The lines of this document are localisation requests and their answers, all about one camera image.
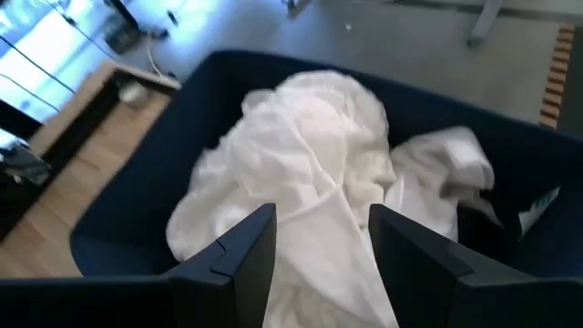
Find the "white sheet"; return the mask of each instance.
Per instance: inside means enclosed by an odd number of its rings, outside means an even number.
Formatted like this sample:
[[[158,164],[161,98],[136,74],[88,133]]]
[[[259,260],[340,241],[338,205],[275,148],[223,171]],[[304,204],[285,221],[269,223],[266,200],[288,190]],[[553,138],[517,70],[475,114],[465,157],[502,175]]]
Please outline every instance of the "white sheet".
[[[395,174],[383,105],[350,77],[299,74],[275,91],[250,93],[242,108],[243,119],[197,163],[170,218],[176,258],[185,261],[274,202],[264,327],[396,327],[369,240],[369,206],[386,202],[454,239],[456,203],[493,184],[472,133],[457,128],[405,143],[394,150]]]

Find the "tag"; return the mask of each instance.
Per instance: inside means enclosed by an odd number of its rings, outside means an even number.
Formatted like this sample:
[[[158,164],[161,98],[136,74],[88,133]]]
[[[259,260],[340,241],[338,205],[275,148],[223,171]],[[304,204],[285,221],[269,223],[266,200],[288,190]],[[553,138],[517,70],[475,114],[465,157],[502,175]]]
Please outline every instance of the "tag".
[[[540,200],[535,201],[530,210],[524,211],[518,214],[518,219],[520,220],[520,226],[522,227],[522,236],[527,234],[527,231],[532,228],[535,222],[538,221],[541,215],[547,210],[548,206],[555,200],[558,196],[559,188],[552,190],[547,195],[543,196]]]

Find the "blue upholstery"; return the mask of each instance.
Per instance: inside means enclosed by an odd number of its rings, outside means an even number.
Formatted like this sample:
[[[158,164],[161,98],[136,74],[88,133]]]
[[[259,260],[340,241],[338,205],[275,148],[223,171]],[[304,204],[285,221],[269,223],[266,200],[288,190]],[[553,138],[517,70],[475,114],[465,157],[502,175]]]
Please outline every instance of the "blue upholstery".
[[[273,88],[293,73],[329,68],[356,77],[383,101],[393,147],[441,128],[471,128],[496,174],[495,188],[485,196],[507,225],[511,241],[518,234],[517,213],[561,186],[556,203],[537,226],[520,243],[505,246],[499,260],[535,275],[583,273],[578,260],[583,254],[580,141],[390,80],[243,51],[214,53],[197,68],[90,206],[71,235],[80,270],[85,275],[149,274],[176,265],[165,240],[167,221],[187,192],[200,152],[214,147],[240,117],[244,95]]]

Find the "wooden table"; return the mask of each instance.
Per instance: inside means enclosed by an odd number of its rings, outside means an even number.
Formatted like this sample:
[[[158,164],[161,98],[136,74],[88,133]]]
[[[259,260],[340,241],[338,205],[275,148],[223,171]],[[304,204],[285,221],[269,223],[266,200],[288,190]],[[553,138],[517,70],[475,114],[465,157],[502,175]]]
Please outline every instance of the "wooden table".
[[[104,63],[86,78],[65,108],[29,140],[30,148],[39,156],[45,154],[117,71],[173,89],[180,87],[174,80]],[[169,96],[151,89],[143,108],[132,109],[120,102],[115,105],[0,245],[1,277],[80,275],[69,249],[69,233],[168,103]]]

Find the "chair leg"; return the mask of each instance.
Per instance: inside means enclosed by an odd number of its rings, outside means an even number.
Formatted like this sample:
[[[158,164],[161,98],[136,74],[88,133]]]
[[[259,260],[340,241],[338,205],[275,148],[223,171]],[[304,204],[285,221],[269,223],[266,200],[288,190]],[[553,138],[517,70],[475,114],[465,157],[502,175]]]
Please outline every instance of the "chair leg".
[[[504,0],[486,0],[482,14],[478,18],[472,34],[467,39],[469,47],[478,46],[484,41],[503,3]]]

